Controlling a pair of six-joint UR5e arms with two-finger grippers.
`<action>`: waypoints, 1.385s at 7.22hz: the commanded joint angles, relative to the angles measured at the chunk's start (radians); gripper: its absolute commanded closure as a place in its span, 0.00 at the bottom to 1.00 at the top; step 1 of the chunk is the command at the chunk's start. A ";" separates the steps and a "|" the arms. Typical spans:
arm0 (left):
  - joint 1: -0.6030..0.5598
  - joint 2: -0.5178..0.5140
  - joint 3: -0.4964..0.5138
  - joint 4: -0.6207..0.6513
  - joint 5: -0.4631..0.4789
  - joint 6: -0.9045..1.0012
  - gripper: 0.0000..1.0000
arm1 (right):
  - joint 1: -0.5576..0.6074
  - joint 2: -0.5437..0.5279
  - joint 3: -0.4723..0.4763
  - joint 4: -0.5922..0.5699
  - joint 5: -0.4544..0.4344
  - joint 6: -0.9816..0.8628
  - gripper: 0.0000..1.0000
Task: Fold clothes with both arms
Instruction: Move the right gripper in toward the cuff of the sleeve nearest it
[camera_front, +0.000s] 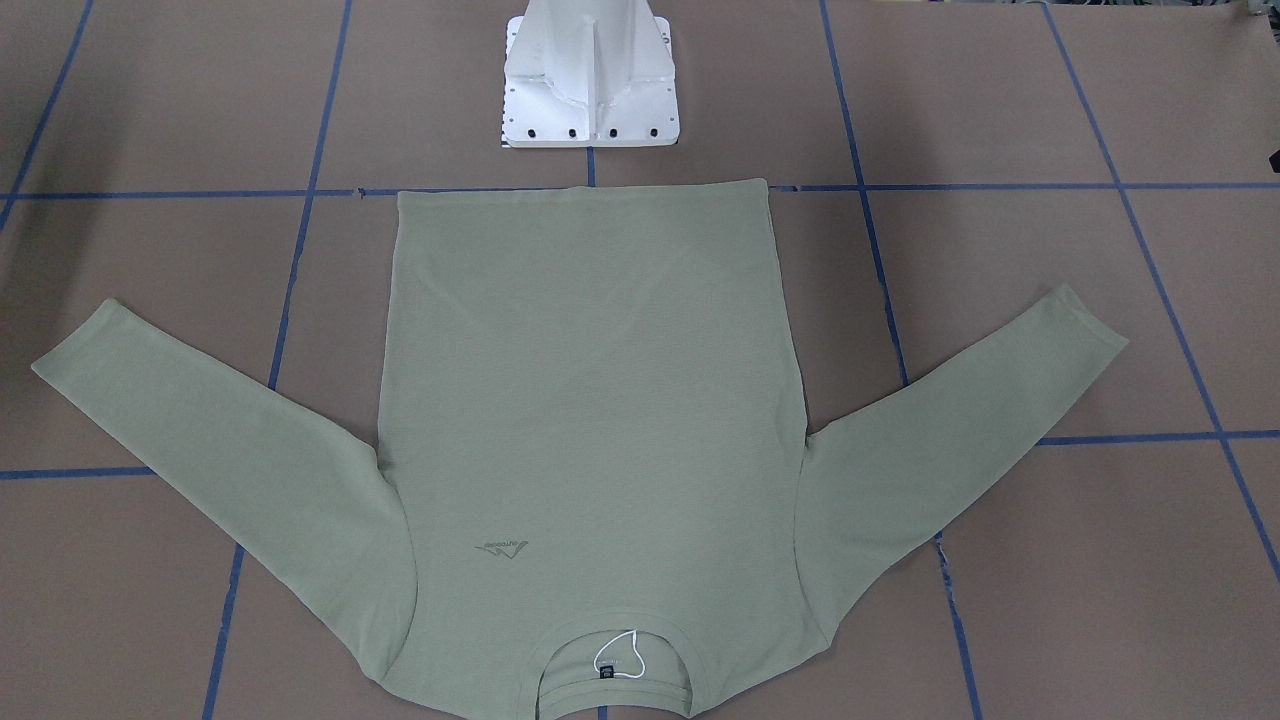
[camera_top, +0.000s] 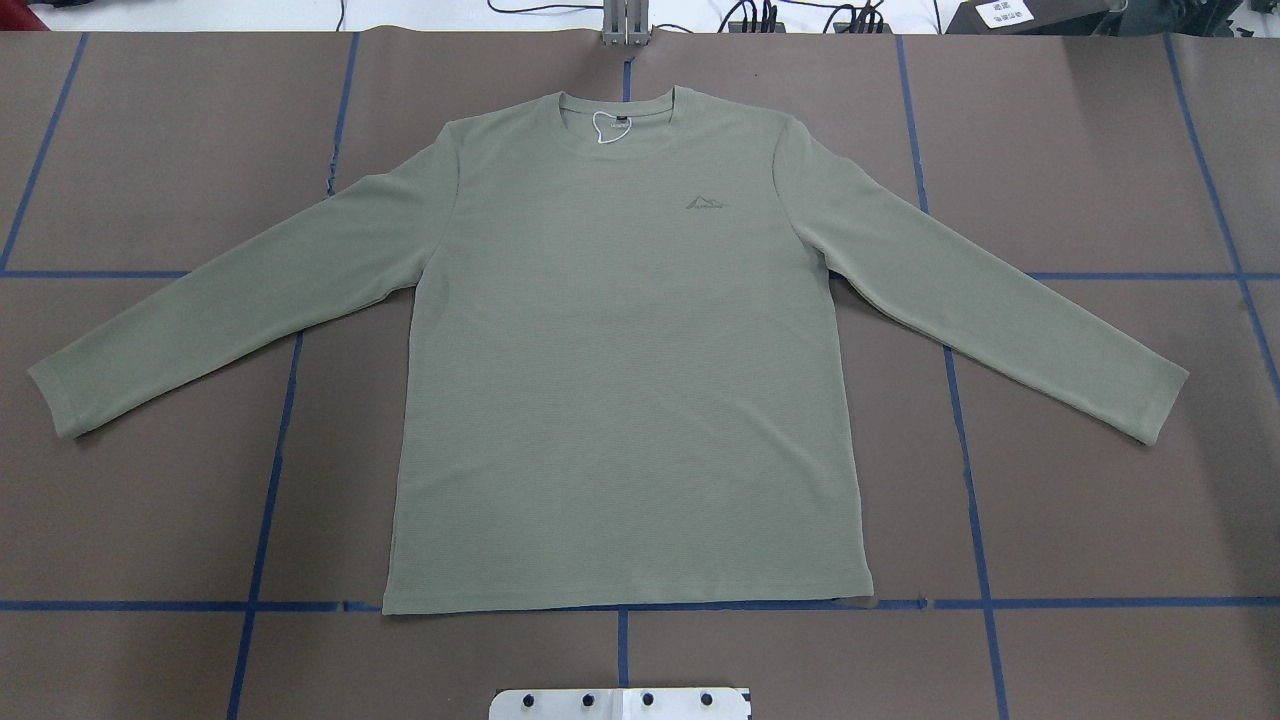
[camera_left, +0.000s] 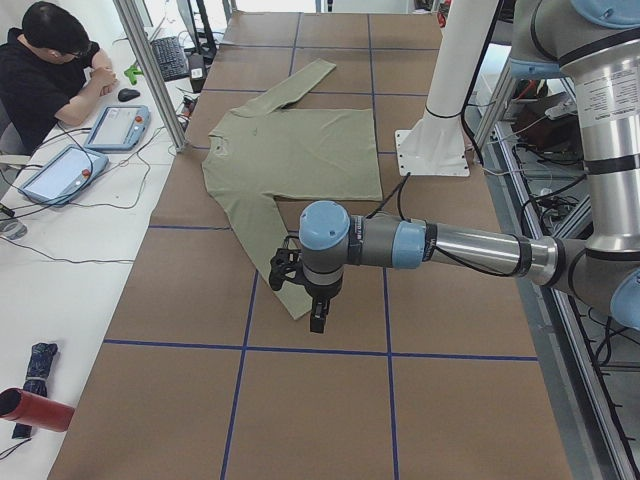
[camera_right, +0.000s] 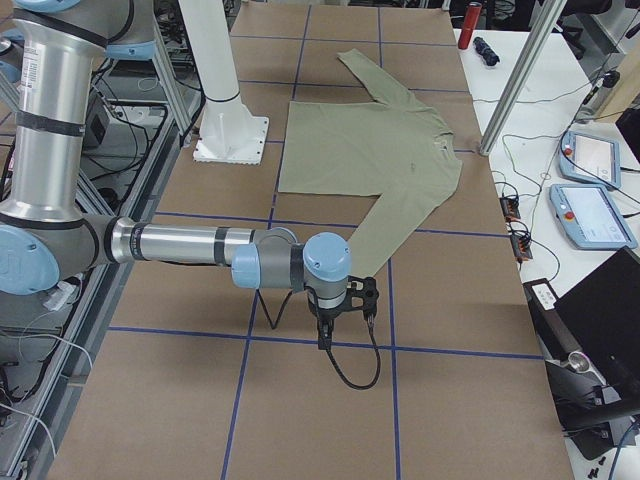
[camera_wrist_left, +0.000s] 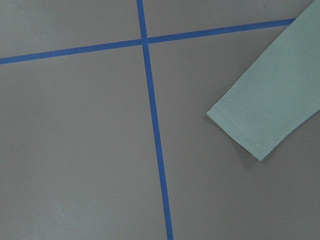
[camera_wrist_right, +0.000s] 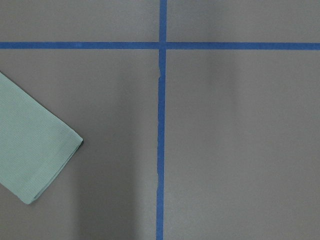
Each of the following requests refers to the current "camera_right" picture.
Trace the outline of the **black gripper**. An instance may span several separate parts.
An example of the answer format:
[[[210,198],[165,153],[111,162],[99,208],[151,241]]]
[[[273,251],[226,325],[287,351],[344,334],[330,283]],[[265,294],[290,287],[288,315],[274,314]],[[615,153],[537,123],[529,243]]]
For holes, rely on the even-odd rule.
[[[330,349],[333,321],[343,313],[360,311],[365,319],[375,318],[379,292],[373,277],[348,276],[337,282],[309,281],[305,285],[308,308],[319,317],[317,322],[318,348]]]

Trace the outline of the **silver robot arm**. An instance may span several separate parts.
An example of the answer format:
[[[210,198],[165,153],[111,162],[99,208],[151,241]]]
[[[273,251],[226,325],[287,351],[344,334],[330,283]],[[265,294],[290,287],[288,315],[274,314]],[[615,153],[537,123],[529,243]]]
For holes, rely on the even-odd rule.
[[[156,51],[149,1],[18,1],[24,38],[14,170],[1,204],[1,288],[47,290],[104,264],[160,261],[230,269],[241,288],[307,295],[318,346],[331,348],[335,319],[377,313],[374,279],[351,273],[346,241],[320,233],[306,242],[285,228],[184,227],[90,215],[76,205],[95,59],[149,60]]]

